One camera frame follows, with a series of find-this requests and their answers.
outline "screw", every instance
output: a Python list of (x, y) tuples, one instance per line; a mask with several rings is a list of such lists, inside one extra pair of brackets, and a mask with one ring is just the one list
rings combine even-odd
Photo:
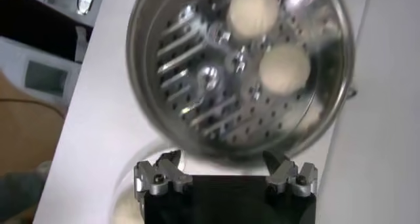
[(296, 177), (296, 184), (298, 185), (307, 185), (308, 181), (306, 180), (306, 177), (303, 175), (298, 175)]
[(153, 183), (155, 184), (161, 184), (164, 180), (165, 180), (165, 177), (161, 173), (153, 177)]

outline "display screen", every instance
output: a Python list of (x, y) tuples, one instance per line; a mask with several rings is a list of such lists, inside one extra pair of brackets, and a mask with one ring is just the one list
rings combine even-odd
[(30, 89), (62, 97), (66, 78), (66, 71), (29, 61), (25, 86)]

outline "white panel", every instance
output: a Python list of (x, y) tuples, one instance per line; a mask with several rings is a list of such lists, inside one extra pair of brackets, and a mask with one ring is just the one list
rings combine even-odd
[(420, 220), (420, 0), (371, 0), (359, 94), (342, 115), (318, 205), (322, 224)]
[[(122, 173), (133, 167), (133, 156), (161, 139), (141, 112), (125, 67), (134, 2), (102, 2), (35, 223), (107, 223)], [(362, 2), (349, 0), (355, 25), (360, 25)], [(323, 168), (329, 137), (316, 145), (320, 154), (308, 151), (305, 160)]]
[[(357, 33), (359, 27), (362, 25), (362, 17), (364, 14), (365, 4), (367, 0), (343, 0), (352, 22), (354, 37), (358, 37)], [(296, 161), (298, 166), (302, 166), (305, 162), (311, 162), (318, 168), (319, 186), (322, 186), (322, 176), (326, 166), (327, 153), (330, 148), (333, 130), (336, 126), (334, 123), (329, 130), (320, 138), (320, 140), (310, 149), (298, 155), (293, 161)]]

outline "dough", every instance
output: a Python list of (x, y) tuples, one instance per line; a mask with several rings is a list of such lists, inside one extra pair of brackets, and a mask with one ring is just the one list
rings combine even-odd
[(126, 190), (118, 199), (112, 216), (112, 224), (142, 224), (140, 203), (134, 197), (134, 186)]
[(298, 132), (304, 132), (308, 130), (308, 128), (320, 120), (320, 116), (324, 107), (322, 106), (321, 102), (315, 97), (312, 100), (312, 104), (310, 105), (308, 112), (300, 122), (300, 124), (296, 127), (296, 124), (301, 120), (306, 108), (308, 107), (310, 99), (309, 97), (304, 97), (299, 102), (295, 103), (291, 106), (283, 116), (282, 120), (282, 129), (284, 131), (293, 131), (296, 128)]
[(302, 48), (290, 44), (274, 46), (260, 63), (262, 84), (278, 95), (290, 95), (306, 85), (310, 61)]
[(238, 39), (252, 39), (274, 27), (278, 11), (278, 0), (232, 0), (228, 24)]

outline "perforated steamer tray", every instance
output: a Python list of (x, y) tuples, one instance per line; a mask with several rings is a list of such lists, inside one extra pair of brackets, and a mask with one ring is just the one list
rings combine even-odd
[[(279, 0), (276, 26), (252, 41), (230, 33), (230, 0), (137, 0), (127, 65), (150, 121), (183, 149), (239, 158), (275, 148), (289, 156), (314, 143), (341, 109), (354, 41), (341, 0)], [(279, 43), (310, 57), (305, 88), (287, 97), (259, 79), (259, 61)]]

